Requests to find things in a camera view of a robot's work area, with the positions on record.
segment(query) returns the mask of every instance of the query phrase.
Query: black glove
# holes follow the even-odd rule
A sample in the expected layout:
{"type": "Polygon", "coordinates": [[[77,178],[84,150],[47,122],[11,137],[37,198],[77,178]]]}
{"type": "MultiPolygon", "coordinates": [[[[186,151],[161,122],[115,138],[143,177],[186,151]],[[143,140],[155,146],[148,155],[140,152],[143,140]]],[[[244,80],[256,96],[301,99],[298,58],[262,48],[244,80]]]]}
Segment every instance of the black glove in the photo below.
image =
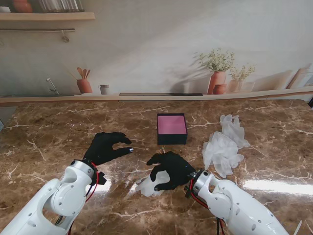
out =
{"type": "Polygon", "coordinates": [[[147,165],[161,163],[153,168],[150,174],[151,180],[156,180],[159,171],[165,171],[170,176],[170,181],[165,184],[158,184],[155,191],[175,189],[178,185],[187,184],[188,175],[196,171],[184,158],[172,151],[167,153],[156,153],[147,162],[147,165]]]}
{"type": "Polygon", "coordinates": [[[131,144],[129,138],[120,132],[97,133],[84,155],[83,161],[92,161],[95,165],[107,163],[115,158],[131,153],[130,147],[113,150],[115,143],[131,144]]]}

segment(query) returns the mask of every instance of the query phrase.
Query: black box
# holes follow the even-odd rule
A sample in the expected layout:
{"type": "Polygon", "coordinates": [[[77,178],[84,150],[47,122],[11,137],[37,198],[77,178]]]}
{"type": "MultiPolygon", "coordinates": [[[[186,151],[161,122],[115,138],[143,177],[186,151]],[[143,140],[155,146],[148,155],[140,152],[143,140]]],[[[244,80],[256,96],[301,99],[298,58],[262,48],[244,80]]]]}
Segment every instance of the black box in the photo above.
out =
{"type": "Polygon", "coordinates": [[[184,114],[157,114],[157,144],[186,144],[187,126],[184,114]]]}

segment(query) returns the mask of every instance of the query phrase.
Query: shelf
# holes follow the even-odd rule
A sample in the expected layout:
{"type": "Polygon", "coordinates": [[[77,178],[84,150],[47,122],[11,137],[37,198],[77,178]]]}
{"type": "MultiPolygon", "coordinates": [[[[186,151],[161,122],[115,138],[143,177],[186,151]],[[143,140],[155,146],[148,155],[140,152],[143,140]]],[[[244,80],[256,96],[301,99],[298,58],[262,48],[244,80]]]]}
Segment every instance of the shelf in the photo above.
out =
{"type": "Polygon", "coordinates": [[[0,13],[1,21],[86,21],[95,20],[93,12],[75,13],[0,13]]]}
{"type": "Polygon", "coordinates": [[[313,94],[313,87],[302,87],[285,90],[271,90],[250,93],[236,94],[205,94],[203,96],[156,96],[156,95],[55,95],[54,97],[0,97],[0,105],[4,103],[19,103],[19,102],[48,102],[48,101],[97,101],[97,100],[223,100],[223,99],[259,99],[281,96],[292,96],[299,94],[313,94]]]}

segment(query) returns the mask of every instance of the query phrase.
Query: kitchen counter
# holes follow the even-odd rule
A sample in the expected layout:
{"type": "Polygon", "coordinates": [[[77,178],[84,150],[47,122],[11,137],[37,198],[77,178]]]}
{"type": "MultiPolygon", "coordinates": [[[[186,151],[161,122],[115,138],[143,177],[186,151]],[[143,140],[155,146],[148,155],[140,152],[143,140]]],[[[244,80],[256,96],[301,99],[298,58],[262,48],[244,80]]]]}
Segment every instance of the kitchen counter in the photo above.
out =
{"type": "Polygon", "coordinates": [[[300,100],[58,102],[19,106],[0,132],[0,230],[49,180],[80,159],[97,132],[123,132],[134,153],[99,166],[98,186],[75,220],[75,235],[215,235],[216,219],[184,197],[135,191],[156,152],[174,151],[203,168],[203,143],[221,131],[221,115],[239,115],[251,147],[227,178],[266,205],[293,234],[313,233],[313,111],[300,100]],[[187,145],[157,145],[157,113],[185,113],[187,145]]]}

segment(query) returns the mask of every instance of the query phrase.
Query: wall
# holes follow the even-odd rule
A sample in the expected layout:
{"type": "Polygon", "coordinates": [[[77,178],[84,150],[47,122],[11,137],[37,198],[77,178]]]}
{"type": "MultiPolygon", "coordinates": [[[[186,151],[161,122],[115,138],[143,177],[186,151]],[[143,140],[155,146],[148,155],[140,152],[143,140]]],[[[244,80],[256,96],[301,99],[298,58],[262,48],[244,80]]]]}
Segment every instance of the wall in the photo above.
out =
{"type": "Polygon", "coordinates": [[[74,23],[1,23],[4,28],[68,28],[58,33],[0,33],[0,95],[79,94],[78,66],[91,69],[110,93],[205,93],[209,72],[196,52],[222,47],[236,62],[256,64],[250,81],[313,61],[311,0],[85,0],[96,20],[74,23]]]}

